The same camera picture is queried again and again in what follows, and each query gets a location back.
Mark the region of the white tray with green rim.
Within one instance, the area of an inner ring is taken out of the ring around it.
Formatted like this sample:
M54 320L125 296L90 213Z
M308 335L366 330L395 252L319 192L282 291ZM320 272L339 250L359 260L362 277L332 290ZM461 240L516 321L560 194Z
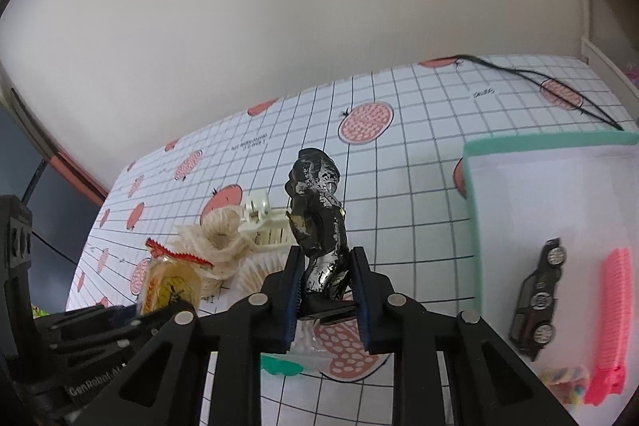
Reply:
M638 420L638 136L462 153L481 317L580 425Z

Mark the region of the yellow snack packet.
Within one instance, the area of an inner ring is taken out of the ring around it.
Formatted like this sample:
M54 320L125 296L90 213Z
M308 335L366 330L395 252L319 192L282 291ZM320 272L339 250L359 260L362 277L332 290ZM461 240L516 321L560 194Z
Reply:
M137 312L144 316L178 302L199 308L206 271L213 263L194 254L172 252L148 238L145 246L151 254L142 284Z

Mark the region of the clear bag with green print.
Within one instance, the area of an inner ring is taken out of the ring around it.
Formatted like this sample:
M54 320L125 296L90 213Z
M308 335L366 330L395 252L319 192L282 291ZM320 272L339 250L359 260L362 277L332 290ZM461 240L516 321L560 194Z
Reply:
M351 339L351 332L345 323L299 322L292 347L284 355L262 355L261 368L271 375L297 376L304 371L318 371L341 376L347 365L343 342Z

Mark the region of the black toy car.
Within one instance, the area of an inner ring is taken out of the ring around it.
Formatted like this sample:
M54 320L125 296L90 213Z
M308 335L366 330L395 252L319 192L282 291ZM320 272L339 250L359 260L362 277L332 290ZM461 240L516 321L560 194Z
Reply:
M509 339L528 360L535 361L556 336L552 320L566 257L568 252L561 239L549 239L540 251L535 270L521 284Z

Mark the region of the colourful candy bag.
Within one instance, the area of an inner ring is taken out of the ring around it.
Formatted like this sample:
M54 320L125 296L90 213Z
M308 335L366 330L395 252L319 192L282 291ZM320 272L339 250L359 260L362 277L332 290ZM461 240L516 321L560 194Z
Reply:
M574 410L585 402L590 384L590 374L584 365L572 368L546 369L540 380L568 410Z

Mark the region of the pomegranate grid tablecloth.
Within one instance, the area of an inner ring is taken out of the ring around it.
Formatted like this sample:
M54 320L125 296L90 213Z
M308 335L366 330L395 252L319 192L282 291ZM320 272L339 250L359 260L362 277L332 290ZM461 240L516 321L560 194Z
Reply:
M321 148L341 179L349 240L398 291L453 315L476 305L462 153L479 139L633 132L635 117L592 61L491 56L426 61L273 99L167 142L118 175L88 235L68 308L130 305L145 240L284 185L297 152Z

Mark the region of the cream plastic hair claw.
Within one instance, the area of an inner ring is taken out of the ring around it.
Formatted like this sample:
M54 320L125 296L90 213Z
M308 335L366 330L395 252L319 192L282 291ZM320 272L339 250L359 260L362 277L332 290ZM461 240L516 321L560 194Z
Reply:
M251 191L242 202L239 235L254 252L274 251L296 244L286 208L272 208L265 190Z

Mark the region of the beige fluffy scrunchie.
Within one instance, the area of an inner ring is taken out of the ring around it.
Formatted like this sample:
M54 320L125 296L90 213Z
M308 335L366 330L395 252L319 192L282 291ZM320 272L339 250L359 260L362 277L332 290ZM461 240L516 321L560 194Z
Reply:
M272 251L246 256L239 264L234 278L234 294L238 299L258 293L266 278L282 271L287 263L288 252Z
M228 280L250 252L247 241L238 231L239 224L238 206L211 210L200 224L175 227L177 235L169 242L170 249L192 254L210 263L211 267L205 268L208 278Z

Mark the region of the black silver figurine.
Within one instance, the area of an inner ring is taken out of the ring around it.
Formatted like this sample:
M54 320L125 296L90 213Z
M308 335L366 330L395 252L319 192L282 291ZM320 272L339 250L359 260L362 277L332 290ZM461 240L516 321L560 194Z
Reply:
M297 244L309 260L302 276L300 320L328 325L354 317L345 298L352 285L344 209L337 198L340 172L317 148L303 148L289 171L287 218Z

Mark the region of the pink comb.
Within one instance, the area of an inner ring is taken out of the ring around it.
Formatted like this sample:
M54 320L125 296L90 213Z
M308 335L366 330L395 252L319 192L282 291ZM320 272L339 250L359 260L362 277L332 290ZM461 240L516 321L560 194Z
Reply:
M602 263L600 316L595 365L585 403L600 406L609 394L622 394L633 327L633 257L616 249Z

